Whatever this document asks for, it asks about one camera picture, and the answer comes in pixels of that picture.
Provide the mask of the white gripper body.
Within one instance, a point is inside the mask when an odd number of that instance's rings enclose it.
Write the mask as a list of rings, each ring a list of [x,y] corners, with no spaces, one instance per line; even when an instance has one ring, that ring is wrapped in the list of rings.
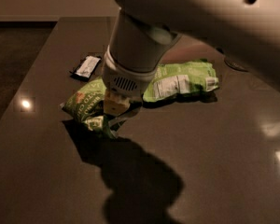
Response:
[[[141,98],[156,73],[156,69],[140,73],[124,68],[112,57],[110,49],[105,52],[102,71],[103,82],[110,91],[134,100]]]

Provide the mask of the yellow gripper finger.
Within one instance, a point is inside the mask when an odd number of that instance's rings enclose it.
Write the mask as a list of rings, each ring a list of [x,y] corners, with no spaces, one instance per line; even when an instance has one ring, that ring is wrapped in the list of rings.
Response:
[[[105,91],[104,112],[107,115],[119,116],[130,107],[130,100],[110,90]]]

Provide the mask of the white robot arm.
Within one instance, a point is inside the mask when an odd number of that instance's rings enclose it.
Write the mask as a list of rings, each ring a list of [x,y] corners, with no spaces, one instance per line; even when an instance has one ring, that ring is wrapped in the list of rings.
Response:
[[[115,0],[119,14],[105,53],[104,111],[137,100],[180,35],[218,49],[280,92],[280,0]]]

